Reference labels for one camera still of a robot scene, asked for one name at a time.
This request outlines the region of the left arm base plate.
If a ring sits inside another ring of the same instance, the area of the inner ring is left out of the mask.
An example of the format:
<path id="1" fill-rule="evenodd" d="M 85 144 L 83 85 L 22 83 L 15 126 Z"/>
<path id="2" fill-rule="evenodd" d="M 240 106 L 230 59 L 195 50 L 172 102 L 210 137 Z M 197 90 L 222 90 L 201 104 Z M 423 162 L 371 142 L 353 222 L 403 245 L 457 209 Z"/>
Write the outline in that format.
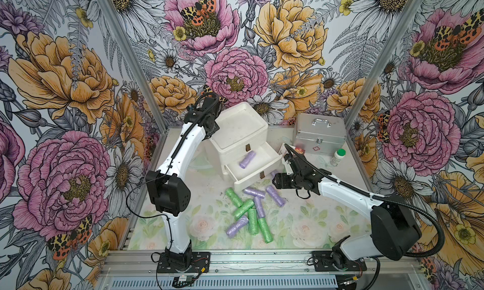
<path id="1" fill-rule="evenodd" d="M 172 253 L 161 255 L 156 272 L 159 274 L 206 273 L 210 266 L 210 252 Z"/>

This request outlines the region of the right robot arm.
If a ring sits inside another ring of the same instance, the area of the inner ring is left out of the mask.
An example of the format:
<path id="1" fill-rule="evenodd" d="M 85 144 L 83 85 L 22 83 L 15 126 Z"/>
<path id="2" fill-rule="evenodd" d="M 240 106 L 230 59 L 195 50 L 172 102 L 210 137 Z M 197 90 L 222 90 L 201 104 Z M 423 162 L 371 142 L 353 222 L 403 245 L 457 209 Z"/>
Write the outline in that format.
<path id="1" fill-rule="evenodd" d="M 410 209 L 382 195 L 348 184 L 327 170 L 318 170 L 302 155 L 284 155 L 286 173 L 272 180 L 277 189 L 304 189 L 336 200 L 371 223 L 371 232 L 361 237 L 347 236 L 332 248 L 333 266 L 344 270 L 349 262 L 366 257 L 400 260 L 420 239 L 422 232 Z"/>

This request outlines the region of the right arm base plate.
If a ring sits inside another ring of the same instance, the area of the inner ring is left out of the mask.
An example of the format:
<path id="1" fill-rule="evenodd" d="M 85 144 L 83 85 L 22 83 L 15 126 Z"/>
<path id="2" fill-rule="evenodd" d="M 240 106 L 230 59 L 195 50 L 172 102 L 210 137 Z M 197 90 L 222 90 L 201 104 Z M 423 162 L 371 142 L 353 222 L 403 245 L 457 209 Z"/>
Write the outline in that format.
<path id="1" fill-rule="evenodd" d="M 315 250 L 311 252 L 309 261 L 315 268 L 316 272 L 344 272 L 344 271 L 359 271 L 367 270 L 366 263 L 363 258 L 357 260 L 350 260 L 344 255 L 341 250 L 341 244 L 350 236 L 346 236 L 338 241 L 331 250 Z"/>

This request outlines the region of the white plastic drawer unit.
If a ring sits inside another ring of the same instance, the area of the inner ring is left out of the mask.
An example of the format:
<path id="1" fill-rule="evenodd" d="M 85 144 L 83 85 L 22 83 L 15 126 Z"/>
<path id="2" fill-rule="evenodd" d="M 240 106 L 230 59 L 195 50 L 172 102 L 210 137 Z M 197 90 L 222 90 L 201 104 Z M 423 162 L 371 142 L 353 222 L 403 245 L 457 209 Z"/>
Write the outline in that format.
<path id="1" fill-rule="evenodd" d="M 267 142 L 268 123 L 247 102 L 223 110 L 216 119 L 220 129 L 203 142 L 209 163 L 235 190 L 243 190 L 261 181 L 281 163 Z M 239 162 L 250 151 L 256 156 L 246 169 Z"/>

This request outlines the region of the purple roll vertical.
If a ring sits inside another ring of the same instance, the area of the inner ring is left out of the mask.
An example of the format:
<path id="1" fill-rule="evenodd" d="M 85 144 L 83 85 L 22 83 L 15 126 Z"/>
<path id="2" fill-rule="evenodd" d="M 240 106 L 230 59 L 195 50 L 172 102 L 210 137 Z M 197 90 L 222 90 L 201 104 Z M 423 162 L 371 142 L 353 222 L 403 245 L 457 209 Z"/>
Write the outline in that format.
<path id="1" fill-rule="evenodd" d="M 253 198 L 253 201 L 255 203 L 255 209 L 257 211 L 258 218 L 264 218 L 265 217 L 265 211 L 263 209 L 261 198 L 256 196 L 256 197 Z"/>

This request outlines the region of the purple roll diagonal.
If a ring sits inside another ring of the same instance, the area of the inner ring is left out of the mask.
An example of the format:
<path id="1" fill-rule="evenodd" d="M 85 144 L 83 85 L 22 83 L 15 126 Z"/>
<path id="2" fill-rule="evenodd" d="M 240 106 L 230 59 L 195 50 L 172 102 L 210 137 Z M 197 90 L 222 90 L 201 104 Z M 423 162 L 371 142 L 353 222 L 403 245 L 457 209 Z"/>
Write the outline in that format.
<path id="1" fill-rule="evenodd" d="M 266 192 L 267 192 L 267 194 L 268 194 L 268 195 L 270 195 L 270 196 L 271 196 L 272 200 L 273 200 L 273 201 L 274 201 L 274 202 L 275 202 L 275 203 L 276 203 L 276 204 L 277 204 L 277 205 L 278 205 L 280 208 L 282 208 L 282 207 L 284 207 L 284 206 L 285 206 L 285 204 L 286 204 L 286 200 L 285 200 L 283 197 L 281 197 L 281 196 L 279 195 L 279 193 L 277 192 L 277 190 L 276 190 L 276 189 L 275 189 L 273 186 L 269 185 L 269 186 L 266 188 Z"/>

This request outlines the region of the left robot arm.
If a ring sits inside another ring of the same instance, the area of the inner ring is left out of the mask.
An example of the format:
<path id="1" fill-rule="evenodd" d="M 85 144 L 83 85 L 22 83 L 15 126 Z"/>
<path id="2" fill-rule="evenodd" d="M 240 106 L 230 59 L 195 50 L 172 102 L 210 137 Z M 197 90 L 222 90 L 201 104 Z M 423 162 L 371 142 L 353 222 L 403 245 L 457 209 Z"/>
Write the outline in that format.
<path id="1" fill-rule="evenodd" d="M 161 268 L 187 271 L 192 263 L 192 244 L 183 212 L 188 208 L 191 191 L 185 184 L 189 164 L 201 142 L 219 130 L 221 112 L 219 95 L 204 93 L 185 115 L 184 124 L 167 159 L 146 174 L 151 204 L 163 217 L 168 243 L 161 257 Z"/>

